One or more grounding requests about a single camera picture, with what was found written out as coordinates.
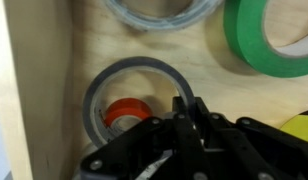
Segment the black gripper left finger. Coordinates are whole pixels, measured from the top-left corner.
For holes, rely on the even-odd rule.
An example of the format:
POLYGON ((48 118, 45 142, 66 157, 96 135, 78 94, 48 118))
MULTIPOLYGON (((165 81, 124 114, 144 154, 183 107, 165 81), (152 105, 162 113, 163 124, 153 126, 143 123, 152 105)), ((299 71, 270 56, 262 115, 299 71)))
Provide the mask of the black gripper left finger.
POLYGON ((149 180, 208 180, 202 140, 208 109, 200 97, 186 113, 179 97, 170 119, 150 117, 85 157, 81 180, 136 180, 148 166, 165 161, 149 180))

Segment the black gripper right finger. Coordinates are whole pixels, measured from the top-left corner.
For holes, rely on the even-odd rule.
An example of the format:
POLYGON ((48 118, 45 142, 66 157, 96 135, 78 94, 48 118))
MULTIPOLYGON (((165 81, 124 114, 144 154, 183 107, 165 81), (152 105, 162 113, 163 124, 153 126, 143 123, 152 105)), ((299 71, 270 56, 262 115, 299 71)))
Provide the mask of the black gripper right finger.
POLYGON ((308 142, 250 117, 235 122, 196 99, 213 180, 308 180, 308 142))

